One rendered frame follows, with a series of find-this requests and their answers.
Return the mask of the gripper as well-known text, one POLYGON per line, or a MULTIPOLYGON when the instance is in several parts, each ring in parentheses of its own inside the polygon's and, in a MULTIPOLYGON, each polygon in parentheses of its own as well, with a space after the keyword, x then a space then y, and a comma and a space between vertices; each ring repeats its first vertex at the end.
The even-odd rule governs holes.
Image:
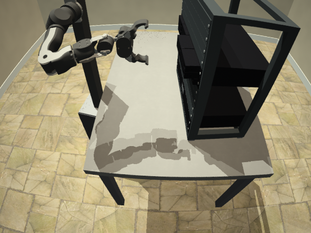
POLYGON ((114 37, 116 42, 117 55, 121 58, 125 58, 127 61, 135 63, 136 61, 149 64, 149 56, 134 54, 133 51, 133 39, 136 38, 138 27, 143 26, 147 29, 149 27, 147 19, 137 20, 132 27, 122 26, 119 33, 114 37))

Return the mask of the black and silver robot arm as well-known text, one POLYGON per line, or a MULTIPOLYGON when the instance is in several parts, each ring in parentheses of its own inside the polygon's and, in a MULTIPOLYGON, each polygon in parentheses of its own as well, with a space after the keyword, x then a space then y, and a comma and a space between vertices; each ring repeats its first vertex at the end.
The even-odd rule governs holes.
POLYGON ((64 0, 64 5, 51 10, 44 41, 42 42, 38 62, 48 76, 62 74, 77 63, 88 63, 98 57, 107 56, 113 50, 114 37, 108 34, 82 39, 77 43, 60 48, 64 34, 73 23, 81 22, 83 10, 77 0, 64 0), (97 49, 95 45, 99 40, 97 49))

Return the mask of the black server rack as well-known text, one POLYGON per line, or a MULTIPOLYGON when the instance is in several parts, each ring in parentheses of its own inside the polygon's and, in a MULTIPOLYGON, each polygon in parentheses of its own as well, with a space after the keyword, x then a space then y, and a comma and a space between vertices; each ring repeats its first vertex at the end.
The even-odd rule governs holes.
POLYGON ((253 0, 275 20, 225 13, 215 0, 182 0, 177 77, 187 140, 243 138, 266 100, 300 31, 268 0, 253 0), (241 26, 283 31, 270 63, 241 26), (246 110, 237 87, 258 87, 246 110), (199 130, 199 128, 234 129, 199 130))

